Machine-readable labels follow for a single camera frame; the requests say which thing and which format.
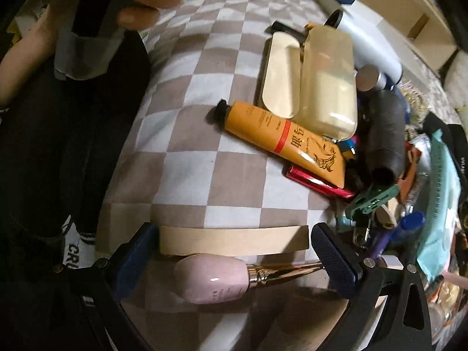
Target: red lighter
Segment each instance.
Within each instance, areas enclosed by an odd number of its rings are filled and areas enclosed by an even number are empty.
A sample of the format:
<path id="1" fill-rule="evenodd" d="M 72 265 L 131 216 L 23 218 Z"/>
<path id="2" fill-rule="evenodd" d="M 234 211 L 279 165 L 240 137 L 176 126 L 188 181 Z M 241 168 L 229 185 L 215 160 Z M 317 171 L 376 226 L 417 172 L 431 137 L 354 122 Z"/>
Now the red lighter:
<path id="1" fill-rule="evenodd" d="M 323 179 L 317 177 L 315 174 L 312 174 L 311 172 L 304 170 L 296 165 L 291 165 L 289 167 L 289 169 L 286 171 L 286 177 L 300 183 L 301 185 L 311 188 L 312 190 L 324 194 L 327 197 L 350 199 L 356 195 L 355 193 L 344 188 L 333 186 L 329 182 L 326 182 Z"/>

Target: wooden strip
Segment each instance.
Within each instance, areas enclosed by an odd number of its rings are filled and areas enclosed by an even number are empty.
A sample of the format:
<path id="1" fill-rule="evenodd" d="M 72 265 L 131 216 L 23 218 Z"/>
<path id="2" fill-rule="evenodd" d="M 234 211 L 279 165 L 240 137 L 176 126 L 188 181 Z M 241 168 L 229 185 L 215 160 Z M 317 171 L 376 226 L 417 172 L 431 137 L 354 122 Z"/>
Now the wooden strip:
<path id="1" fill-rule="evenodd" d="M 162 254 L 249 256 L 307 250 L 309 229 L 307 226 L 243 229 L 160 227 L 159 239 Z"/>

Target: pink bottle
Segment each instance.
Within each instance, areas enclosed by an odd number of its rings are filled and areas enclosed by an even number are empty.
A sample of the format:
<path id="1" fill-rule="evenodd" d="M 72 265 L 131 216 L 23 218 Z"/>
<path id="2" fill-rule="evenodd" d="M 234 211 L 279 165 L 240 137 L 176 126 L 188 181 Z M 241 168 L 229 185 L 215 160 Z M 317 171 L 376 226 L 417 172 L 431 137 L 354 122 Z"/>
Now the pink bottle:
<path id="1" fill-rule="evenodd" d="M 177 293 L 194 304 L 228 302 L 241 298 L 247 289 L 289 281 L 322 269 L 320 262 L 299 266 L 265 268 L 216 254 L 195 254 L 175 266 Z"/>

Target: red stripe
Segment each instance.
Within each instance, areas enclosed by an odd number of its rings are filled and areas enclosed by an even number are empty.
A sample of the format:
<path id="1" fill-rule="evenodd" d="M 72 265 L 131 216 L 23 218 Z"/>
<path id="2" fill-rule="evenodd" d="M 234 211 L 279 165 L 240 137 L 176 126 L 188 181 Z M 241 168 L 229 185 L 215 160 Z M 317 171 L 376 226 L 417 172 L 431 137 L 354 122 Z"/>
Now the red stripe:
<path id="1" fill-rule="evenodd" d="M 291 122 L 289 120 L 286 120 L 286 124 L 283 129 L 283 134 L 281 135 L 281 138 L 279 139 L 278 144 L 276 145 L 276 148 L 273 152 L 279 154 L 283 150 L 283 147 L 286 144 L 286 139 L 288 138 L 290 128 L 291 128 Z"/>

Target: black tube cap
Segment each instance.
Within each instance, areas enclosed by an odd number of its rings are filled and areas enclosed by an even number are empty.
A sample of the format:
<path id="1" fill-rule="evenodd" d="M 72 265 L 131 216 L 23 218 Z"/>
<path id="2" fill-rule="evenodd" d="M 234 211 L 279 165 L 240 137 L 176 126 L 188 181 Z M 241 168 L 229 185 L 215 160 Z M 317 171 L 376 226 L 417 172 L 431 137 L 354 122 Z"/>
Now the black tube cap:
<path id="1" fill-rule="evenodd" d="M 296 29 L 293 29 L 291 27 L 289 27 L 288 25 L 285 25 L 283 24 L 282 22 L 279 22 L 279 21 L 275 21 L 273 22 L 273 24 L 271 25 L 271 33 L 275 33 L 275 32 L 284 32 L 284 33 L 287 33 L 291 36 L 293 36 L 295 39 L 298 40 L 299 44 L 303 44 L 307 38 L 307 34 L 305 34 L 304 32 L 300 32 Z"/>
<path id="2" fill-rule="evenodd" d="M 331 26 L 331 27 L 334 27 L 335 29 L 338 29 L 338 26 L 340 25 L 342 18 L 343 18 L 343 11 L 341 9 L 336 9 L 330 15 L 330 17 L 328 17 L 328 20 L 324 23 L 324 26 Z"/>
<path id="3" fill-rule="evenodd" d="M 224 127 L 224 122 L 226 120 L 226 116 L 228 115 L 228 110 L 230 105 L 224 99 L 221 99 L 214 109 L 214 119 L 215 121 Z"/>

